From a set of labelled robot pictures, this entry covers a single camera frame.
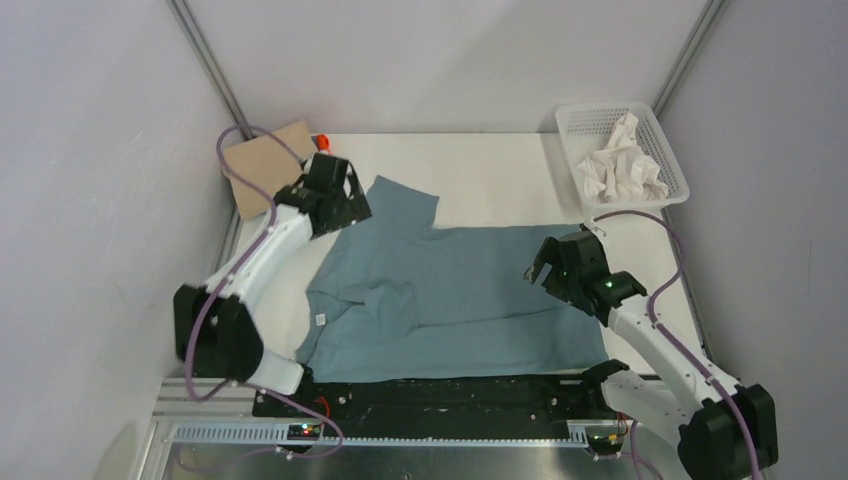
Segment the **grey-blue t-shirt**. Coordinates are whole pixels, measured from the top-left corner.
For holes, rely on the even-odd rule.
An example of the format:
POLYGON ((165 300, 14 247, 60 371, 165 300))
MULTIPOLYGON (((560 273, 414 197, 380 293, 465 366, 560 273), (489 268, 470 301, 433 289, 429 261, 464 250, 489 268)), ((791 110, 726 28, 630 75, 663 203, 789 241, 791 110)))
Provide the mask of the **grey-blue t-shirt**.
POLYGON ((306 289, 299 362, 322 383, 583 370, 599 322, 524 274, 569 225, 437 229, 436 196, 378 177, 373 215, 343 229, 306 289))

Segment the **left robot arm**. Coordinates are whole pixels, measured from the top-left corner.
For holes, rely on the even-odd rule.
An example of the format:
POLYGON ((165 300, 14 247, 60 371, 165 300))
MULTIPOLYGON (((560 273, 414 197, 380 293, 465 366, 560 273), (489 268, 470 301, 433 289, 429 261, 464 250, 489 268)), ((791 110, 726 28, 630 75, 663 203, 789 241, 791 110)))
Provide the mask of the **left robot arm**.
POLYGON ((270 282, 310 241, 371 217, 352 163, 314 154, 291 185, 266 195, 269 209, 247 247, 199 286, 174 294, 174 330, 184 376, 220 378, 277 392, 292 416, 314 406, 305 368, 269 350, 254 320, 270 282))

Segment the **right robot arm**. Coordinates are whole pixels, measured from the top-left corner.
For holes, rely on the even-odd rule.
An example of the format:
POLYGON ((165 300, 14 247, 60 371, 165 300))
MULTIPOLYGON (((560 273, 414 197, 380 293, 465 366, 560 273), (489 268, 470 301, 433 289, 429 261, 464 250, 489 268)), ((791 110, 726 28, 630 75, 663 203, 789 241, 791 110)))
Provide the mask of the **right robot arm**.
POLYGON ((744 386, 695 353, 652 310, 645 287, 612 272, 603 244, 587 230, 546 238, 525 278, 597 319, 636 350, 663 382, 649 384, 628 365, 609 360, 586 371, 584 410, 613 410, 675 447, 692 479, 754 479, 779 459, 776 406, 759 384, 744 386))

